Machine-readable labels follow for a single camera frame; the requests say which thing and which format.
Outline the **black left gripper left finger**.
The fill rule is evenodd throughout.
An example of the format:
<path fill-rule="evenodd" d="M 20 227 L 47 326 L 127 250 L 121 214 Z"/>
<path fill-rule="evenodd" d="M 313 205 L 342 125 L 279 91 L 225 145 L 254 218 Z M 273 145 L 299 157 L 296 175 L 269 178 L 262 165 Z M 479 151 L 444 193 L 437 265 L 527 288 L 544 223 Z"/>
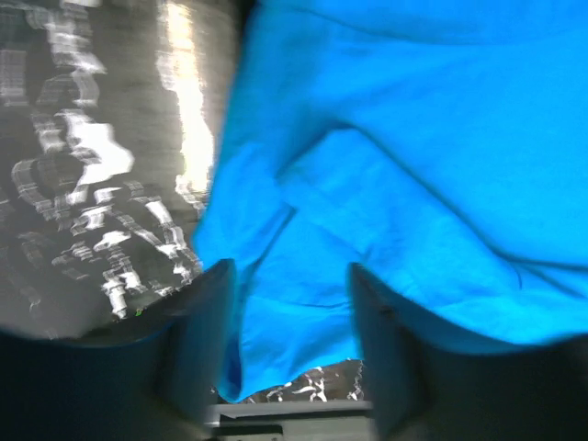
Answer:
<path fill-rule="evenodd" d="M 200 440 L 221 372 L 235 263 L 79 339 L 1 334 L 4 440 Z"/>

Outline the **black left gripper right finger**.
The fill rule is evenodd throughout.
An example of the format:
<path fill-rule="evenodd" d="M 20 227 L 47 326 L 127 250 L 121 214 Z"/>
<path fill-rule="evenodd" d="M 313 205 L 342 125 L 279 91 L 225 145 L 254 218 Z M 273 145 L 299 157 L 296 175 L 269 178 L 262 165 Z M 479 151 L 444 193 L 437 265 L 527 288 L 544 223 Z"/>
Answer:
<path fill-rule="evenodd" d="M 584 440 L 587 342 L 513 345 L 391 290 L 363 266 L 349 292 L 382 440 Z"/>

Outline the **blue t shirt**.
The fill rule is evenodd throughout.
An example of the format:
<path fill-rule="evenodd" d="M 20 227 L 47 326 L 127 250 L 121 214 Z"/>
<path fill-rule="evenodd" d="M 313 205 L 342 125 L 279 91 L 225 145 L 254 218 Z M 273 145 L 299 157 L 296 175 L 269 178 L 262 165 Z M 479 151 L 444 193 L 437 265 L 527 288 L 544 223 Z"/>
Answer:
<path fill-rule="evenodd" d="M 260 1 L 221 141 L 224 400 L 360 357 L 354 262 L 477 334 L 586 333 L 584 1 Z"/>

